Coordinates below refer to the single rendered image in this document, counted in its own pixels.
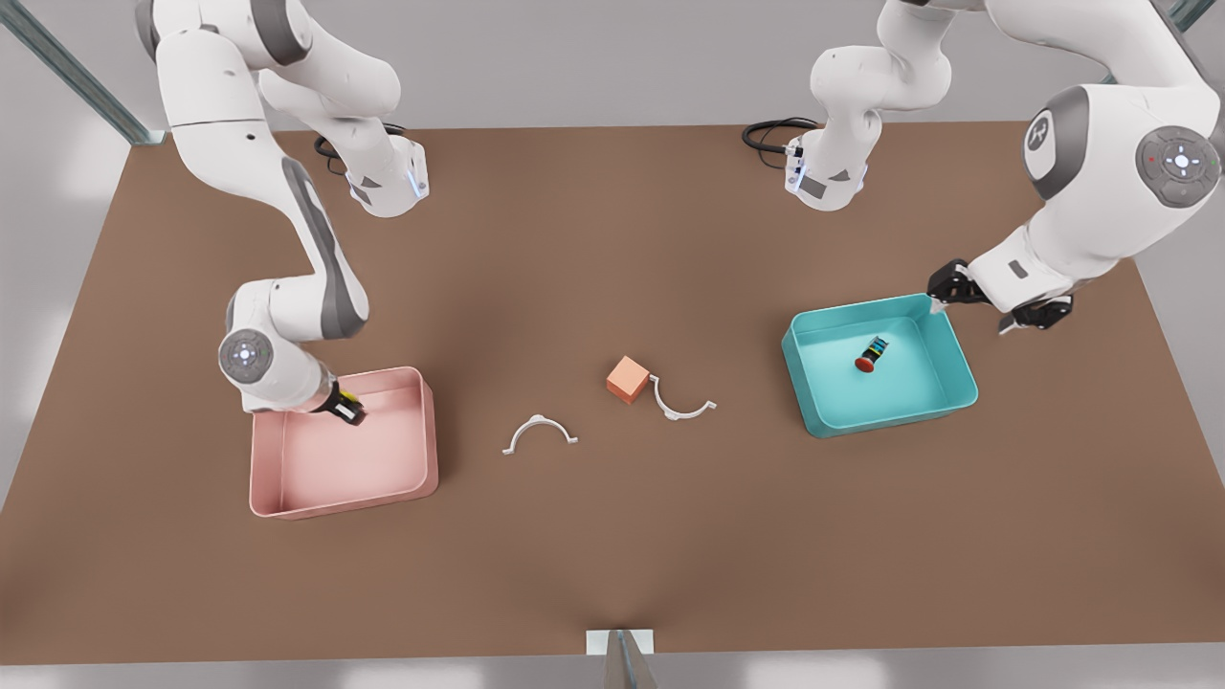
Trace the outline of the pink storage box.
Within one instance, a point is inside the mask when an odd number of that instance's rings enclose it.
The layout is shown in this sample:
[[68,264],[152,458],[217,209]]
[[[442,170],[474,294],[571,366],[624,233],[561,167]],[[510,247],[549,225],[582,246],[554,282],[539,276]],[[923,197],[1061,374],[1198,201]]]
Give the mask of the pink storage box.
[[341,378],[363,424],[330,413],[260,411],[251,432],[249,506],[258,519],[316,519],[431,497],[440,484],[434,397],[415,367]]

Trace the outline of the orange cube block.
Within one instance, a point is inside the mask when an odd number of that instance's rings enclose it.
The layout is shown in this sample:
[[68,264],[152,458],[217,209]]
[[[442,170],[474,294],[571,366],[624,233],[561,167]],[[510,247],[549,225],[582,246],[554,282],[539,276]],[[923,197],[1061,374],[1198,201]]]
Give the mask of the orange cube block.
[[608,390],[625,403],[633,403],[649,383],[647,367],[624,356],[608,375]]

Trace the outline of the blue storage box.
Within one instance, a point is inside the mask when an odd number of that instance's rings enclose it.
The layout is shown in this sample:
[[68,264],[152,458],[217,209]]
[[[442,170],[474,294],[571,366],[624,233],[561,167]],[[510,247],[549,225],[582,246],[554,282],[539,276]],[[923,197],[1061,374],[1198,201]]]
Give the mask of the blue storage box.
[[[931,297],[802,311],[782,340],[793,394],[810,435],[840,436],[936,419],[979,397],[967,354],[946,313]],[[875,371],[854,360],[880,336],[889,343]]]

